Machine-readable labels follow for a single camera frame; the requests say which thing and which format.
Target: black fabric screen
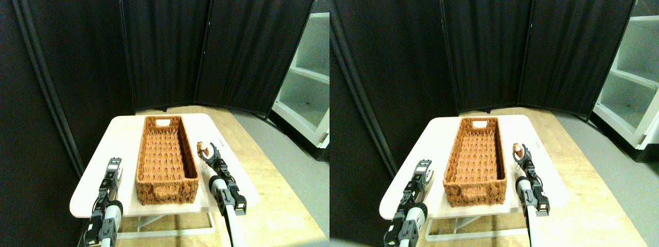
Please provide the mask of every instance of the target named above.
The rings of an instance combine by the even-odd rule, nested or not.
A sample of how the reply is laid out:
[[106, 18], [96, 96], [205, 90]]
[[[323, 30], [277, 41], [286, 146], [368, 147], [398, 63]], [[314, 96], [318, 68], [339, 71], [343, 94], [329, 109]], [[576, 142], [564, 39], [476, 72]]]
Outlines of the black fabric screen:
[[311, 4], [311, 0], [213, 1], [195, 103], [267, 114]]
[[192, 104], [207, 10], [208, 1], [124, 2], [137, 111]]
[[43, 99], [11, 1], [0, 1], [0, 246], [74, 246], [78, 177]]
[[86, 166], [112, 118], [133, 114], [119, 3], [31, 1], [30, 8]]
[[368, 101], [353, 97], [331, 52], [330, 237], [381, 246], [388, 221], [379, 214], [391, 183], [384, 157], [359, 107], [369, 103], [395, 165], [399, 167], [435, 117], [455, 116], [439, 2], [333, 2]]
[[340, 109], [330, 122], [329, 237], [381, 246], [388, 222], [378, 213], [379, 205], [391, 177], [332, 52], [329, 61], [330, 108]]
[[435, 117], [456, 116], [437, 2], [337, 2], [368, 99], [400, 166]]
[[530, 1], [444, 1], [458, 111], [514, 106]]
[[519, 105], [588, 115], [632, 0], [536, 1]]

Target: white cabinet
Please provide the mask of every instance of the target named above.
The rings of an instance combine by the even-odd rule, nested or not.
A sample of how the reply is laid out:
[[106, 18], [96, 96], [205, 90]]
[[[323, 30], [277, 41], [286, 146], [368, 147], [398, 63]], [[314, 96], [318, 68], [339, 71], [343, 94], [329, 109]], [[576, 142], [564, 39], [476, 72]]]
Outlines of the white cabinet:
[[309, 16], [272, 110], [317, 148], [330, 142], [330, 14]]
[[594, 112], [635, 149], [659, 143], [659, 16], [632, 17]]

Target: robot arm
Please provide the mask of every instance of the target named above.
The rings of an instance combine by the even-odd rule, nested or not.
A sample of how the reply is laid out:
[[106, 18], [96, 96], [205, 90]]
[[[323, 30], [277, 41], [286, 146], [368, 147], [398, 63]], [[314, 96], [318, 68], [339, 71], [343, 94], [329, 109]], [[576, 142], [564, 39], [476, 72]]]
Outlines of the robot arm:
[[112, 158], [107, 163], [87, 231], [82, 235], [85, 246], [110, 247], [116, 245], [117, 230], [123, 215], [123, 206], [117, 200], [122, 172], [120, 164], [121, 158]]
[[428, 208], [423, 204], [423, 199], [426, 185], [432, 178], [432, 170], [428, 169], [431, 162], [424, 159], [416, 164], [412, 179], [403, 190], [403, 198], [384, 235], [385, 247], [416, 246], [418, 233], [428, 216]]
[[531, 160], [531, 152], [526, 145], [513, 145], [513, 158], [522, 168], [526, 176], [517, 178], [517, 195], [524, 208], [524, 216], [527, 218], [527, 229], [529, 231], [529, 242], [531, 246], [542, 246], [542, 236], [538, 232], [538, 216], [549, 215], [549, 198], [545, 196], [542, 189], [542, 180], [535, 171], [535, 165]]
[[210, 188], [210, 192], [213, 194], [227, 224], [231, 245], [234, 247], [245, 246], [236, 216], [247, 213], [247, 200], [238, 193], [240, 191], [238, 184], [231, 176], [227, 164], [221, 158], [215, 144], [211, 143], [210, 145], [213, 147], [212, 155], [203, 143], [197, 143], [199, 156], [217, 173], [209, 179], [208, 188]]

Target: gray floor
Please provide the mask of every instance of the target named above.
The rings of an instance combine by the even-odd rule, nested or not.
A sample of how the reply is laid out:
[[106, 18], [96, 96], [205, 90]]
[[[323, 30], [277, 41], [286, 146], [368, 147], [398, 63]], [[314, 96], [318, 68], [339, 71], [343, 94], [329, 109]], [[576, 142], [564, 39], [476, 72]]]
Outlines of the gray floor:
[[590, 125], [572, 115], [554, 115], [595, 167], [643, 240], [648, 246], [659, 246], [659, 164], [636, 163]]
[[318, 162], [288, 136], [250, 113], [231, 111], [330, 237], [330, 166]]

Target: white table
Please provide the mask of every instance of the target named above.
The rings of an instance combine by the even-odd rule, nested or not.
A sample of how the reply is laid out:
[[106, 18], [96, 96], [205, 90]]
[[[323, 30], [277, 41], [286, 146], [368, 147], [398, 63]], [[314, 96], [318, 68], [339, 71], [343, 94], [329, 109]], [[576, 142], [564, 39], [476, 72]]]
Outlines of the white table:
[[[226, 140], [211, 118], [202, 113], [177, 114], [182, 117], [188, 140], [193, 151], [196, 152], [197, 142], [204, 142], [210, 148], [213, 142], [226, 161], [229, 172], [235, 178], [240, 193], [247, 200], [247, 212], [250, 206], [258, 203], [256, 187], [247, 176], [236, 156], [227, 145]], [[215, 223], [210, 212], [219, 211], [217, 202], [208, 188], [208, 179], [216, 175], [205, 162], [195, 155], [194, 163], [199, 170], [199, 188], [194, 203], [191, 204], [162, 204], [142, 205], [137, 200], [135, 187], [135, 171], [139, 155], [142, 128], [146, 116], [121, 116], [115, 117], [107, 127], [101, 142], [98, 144], [94, 156], [89, 162], [73, 197], [69, 209], [73, 216], [78, 218], [89, 218], [92, 214], [92, 206], [98, 195], [98, 187], [105, 174], [107, 162], [112, 157], [120, 157], [123, 174], [119, 185], [118, 200], [123, 204], [123, 217], [140, 217], [137, 233], [119, 233], [117, 238], [145, 238], [160, 236], [186, 236], [196, 234], [212, 234], [215, 232]], [[204, 229], [187, 229], [176, 231], [139, 232], [144, 227], [164, 215], [178, 215], [184, 213], [208, 213], [211, 227]]]
[[456, 239], [491, 238], [495, 236], [511, 236], [527, 234], [526, 229], [513, 229], [503, 231], [490, 231], [481, 233], [458, 233], [461, 227], [475, 221], [480, 216], [497, 215], [504, 213], [522, 212], [521, 202], [515, 190], [515, 181], [520, 170], [513, 159], [513, 144], [526, 144], [531, 152], [536, 172], [544, 183], [543, 189], [549, 198], [551, 209], [567, 205], [567, 189], [558, 175], [552, 160], [544, 149], [538, 134], [535, 132], [529, 118], [523, 115], [493, 116], [499, 119], [501, 131], [501, 144], [503, 148], [505, 166], [507, 167], [508, 187], [505, 201], [498, 205], [477, 205], [451, 207], [444, 191], [444, 171], [448, 162], [453, 141], [462, 117], [436, 118], [416, 141], [405, 162], [391, 182], [391, 185], [380, 202], [380, 215], [384, 219], [391, 219], [396, 212], [398, 203], [403, 195], [403, 189], [412, 178], [416, 164], [421, 159], [430, 159], [430, 169], [434, 170], [433, 178], [426, 187], [424, 203], [428, 206], [428, 226], [433, 219], [455, 218], [453, 234], [430, 235], [430, 228], [426, 227], [427, 241], [443, 241]]

